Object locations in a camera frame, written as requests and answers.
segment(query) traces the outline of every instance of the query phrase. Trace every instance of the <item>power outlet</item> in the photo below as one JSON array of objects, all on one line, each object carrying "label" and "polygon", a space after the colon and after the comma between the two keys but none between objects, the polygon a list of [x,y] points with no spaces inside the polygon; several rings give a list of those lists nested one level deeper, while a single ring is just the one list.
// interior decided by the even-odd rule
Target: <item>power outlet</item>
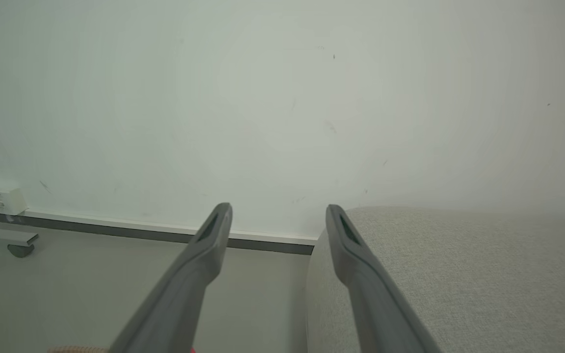
[{"label": "power outlet", "polygon": [[21,190],[0,190],[0,212],[9,215],[18,215],[27,210]]}]

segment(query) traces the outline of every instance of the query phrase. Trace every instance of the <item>sofa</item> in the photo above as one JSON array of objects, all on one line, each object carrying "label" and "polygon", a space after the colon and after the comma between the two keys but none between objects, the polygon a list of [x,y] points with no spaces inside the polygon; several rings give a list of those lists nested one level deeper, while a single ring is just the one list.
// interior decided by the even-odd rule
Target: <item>sofa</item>
[{"label": "sofa", "polygon": [[[443,352],[565,352],[565,219],[392,206],[347,214]],[[360,352],[326,232],[306,291],[308,352]]]}]

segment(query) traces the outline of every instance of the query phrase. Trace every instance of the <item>gray baseboard trim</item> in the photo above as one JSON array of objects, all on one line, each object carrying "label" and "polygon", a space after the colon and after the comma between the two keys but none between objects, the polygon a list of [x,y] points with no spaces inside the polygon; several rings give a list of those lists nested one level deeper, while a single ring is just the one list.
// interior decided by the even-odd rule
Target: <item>gray baseboard trim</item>
[{"label": "gray baseboard trim", "polygon": [[[56,230],[70,230],[72,232],[94,233],[113,235],[116,237],[128,237],[137,239],[148,239],[156,241],[171,241],[174,243],[189,243],[192,235],[157,232],[155,230],[139,230],[121,227],[98,226],[96,224],[75,223],[67,221],[56,221],[54,219],[44,219],[27,217],[24,215],[4,215],[0,214],[1,223],[20,224],[39,228]],[[254,241],[245,239],[228,239],[228,248],[261,250],[284,252],[286,254],[310,255],[313,251],[312,245],[273,243],[268,241]]]}]

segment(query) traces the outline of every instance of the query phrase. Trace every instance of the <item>baseboard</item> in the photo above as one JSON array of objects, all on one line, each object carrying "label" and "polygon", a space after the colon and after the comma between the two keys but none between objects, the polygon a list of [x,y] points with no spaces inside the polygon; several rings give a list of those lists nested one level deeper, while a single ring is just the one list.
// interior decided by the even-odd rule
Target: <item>baseboard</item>
[{"label": "baseboard", "polygon": [[[179,243],[188,243],[198,230],[197,227],[65,214],[31,208],[14,216],[0,213],[0,222]],[[302,235],[241,230],[231,230],[229,234],[229,246],[233,248],[310,254],[316,243],[317,237]]]}]

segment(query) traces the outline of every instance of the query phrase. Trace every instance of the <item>gray floor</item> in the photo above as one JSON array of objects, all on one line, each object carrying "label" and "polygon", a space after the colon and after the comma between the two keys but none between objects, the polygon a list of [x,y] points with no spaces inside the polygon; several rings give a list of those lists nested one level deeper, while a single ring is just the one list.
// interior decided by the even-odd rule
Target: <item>gray floor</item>
[{"label": "gray floor", "polygon": [[[41,238],[25,259],[0,246],[0,353],[110,346],[186,246],[34,230]],[[228,249],[222,273],[206,291],[197,353],[307,351],[308,261],[307,255]]]}]

